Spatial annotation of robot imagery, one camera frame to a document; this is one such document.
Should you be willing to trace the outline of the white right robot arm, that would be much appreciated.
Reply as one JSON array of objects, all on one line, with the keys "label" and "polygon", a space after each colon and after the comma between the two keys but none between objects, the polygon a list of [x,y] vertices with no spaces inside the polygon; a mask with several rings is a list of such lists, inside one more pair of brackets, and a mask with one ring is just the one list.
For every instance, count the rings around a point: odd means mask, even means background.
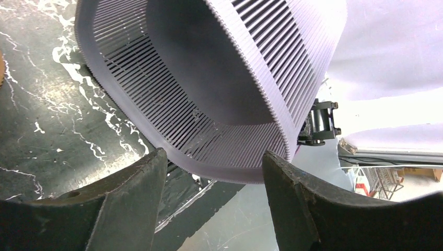
[{"label": "white right robot arm", "polygon": [[442,88],[359,101],[321,88],[317,98],[338,103],[335,125],[358,150],[442,154]]}]

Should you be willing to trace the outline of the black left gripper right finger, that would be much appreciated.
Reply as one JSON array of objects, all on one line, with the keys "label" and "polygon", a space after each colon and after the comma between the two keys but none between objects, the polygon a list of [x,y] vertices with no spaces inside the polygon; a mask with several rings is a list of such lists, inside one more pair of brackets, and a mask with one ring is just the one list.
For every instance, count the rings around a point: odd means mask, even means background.
[{"label": "black left gripper right finger", "polygon": [[280,250],[442,250],[442,192],[404,202],[366,197],[270,151],[262,173]]}]

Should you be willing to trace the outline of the orange slatted waste bin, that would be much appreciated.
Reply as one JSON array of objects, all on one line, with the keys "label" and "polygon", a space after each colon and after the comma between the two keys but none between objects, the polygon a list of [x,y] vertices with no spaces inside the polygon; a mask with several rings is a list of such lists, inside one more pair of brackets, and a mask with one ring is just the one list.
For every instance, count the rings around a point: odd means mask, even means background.
[{"label": "orange slatted waste bin", "polygon": [[2,53],[0,54],[0,85],[3,85],[3,81],[4,81],[4,76],[5,76],[5,62],[3,59],[3,55]]}]

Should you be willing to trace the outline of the grey slatted waste bin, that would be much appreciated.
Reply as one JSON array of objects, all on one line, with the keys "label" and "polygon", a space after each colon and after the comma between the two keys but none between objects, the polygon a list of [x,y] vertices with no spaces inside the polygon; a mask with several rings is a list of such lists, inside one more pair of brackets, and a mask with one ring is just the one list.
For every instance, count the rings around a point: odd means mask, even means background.
[{"label": "grey slatted waste bin", "polygon": [[168,159],[201,177],[263,182],[341,133],[316,96],[346,1],[78,1],[75,36],[96,81]]}]

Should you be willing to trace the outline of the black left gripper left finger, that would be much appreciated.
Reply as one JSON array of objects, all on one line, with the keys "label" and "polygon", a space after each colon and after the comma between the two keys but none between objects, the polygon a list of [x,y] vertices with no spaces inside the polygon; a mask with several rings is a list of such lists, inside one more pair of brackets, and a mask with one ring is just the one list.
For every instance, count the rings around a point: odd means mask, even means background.
[{"label": "black left gripper left finger", "polygon": [[150,250],[167,165],[158,148],[57,198],[1,201],[1,250]]}]

